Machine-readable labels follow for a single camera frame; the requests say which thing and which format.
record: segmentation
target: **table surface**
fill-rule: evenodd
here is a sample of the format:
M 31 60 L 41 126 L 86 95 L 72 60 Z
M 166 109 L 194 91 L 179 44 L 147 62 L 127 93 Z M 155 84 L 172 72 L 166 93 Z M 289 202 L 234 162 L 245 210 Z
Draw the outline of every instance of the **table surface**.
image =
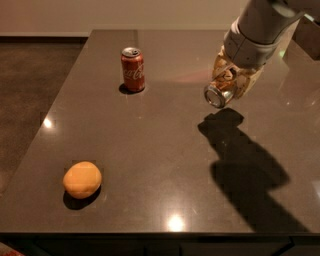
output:
M 203 88 L 225 32 L 93 31 L 0 200 L 0 233 L 320 233 L 320 62 L 285 34 L 217 110 Z M 127 46 L 145 60 L 132 95 Z M 83 160 L 103 181 L 78 201 L 62 179 Z

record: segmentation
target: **soda can lid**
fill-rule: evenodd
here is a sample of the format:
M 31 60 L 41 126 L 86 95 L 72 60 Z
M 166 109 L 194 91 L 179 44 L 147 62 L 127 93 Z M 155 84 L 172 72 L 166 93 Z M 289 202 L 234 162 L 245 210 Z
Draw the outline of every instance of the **soda can lid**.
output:
M 128 58 L 134 58 L 141 54 L 141 50 L 135 47 L 127 47 L 122 50 L 122 55 Z

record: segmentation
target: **gray floor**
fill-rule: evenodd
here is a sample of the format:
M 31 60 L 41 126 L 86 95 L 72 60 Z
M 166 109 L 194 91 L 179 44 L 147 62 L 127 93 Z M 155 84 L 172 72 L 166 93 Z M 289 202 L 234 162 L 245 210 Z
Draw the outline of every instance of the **gray floor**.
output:
M 0 201 L 83 43 L 0 39 Z

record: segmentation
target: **coca-cola logo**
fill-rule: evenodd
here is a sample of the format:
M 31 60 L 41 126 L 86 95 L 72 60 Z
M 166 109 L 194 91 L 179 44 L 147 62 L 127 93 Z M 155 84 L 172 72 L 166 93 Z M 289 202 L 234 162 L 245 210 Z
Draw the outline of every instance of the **coca-cola logo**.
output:
M 123 70 L 123 76 L 126 79 L 130 79 L 130 80 L 137 80 L 140 79 L 144 76 L 143 73 L 143 64 L 139 65 L 137 69 L 125 69 Z

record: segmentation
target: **concrete floor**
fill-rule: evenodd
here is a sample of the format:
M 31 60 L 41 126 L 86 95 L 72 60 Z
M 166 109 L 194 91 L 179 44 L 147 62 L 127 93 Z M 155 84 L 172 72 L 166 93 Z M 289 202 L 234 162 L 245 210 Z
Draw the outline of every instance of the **concrete floor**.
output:
M 0 38 L 0 207 L 41 116 L 50 109 L 84 42 Z M 8 251 L 0 244 L 0 256 Z

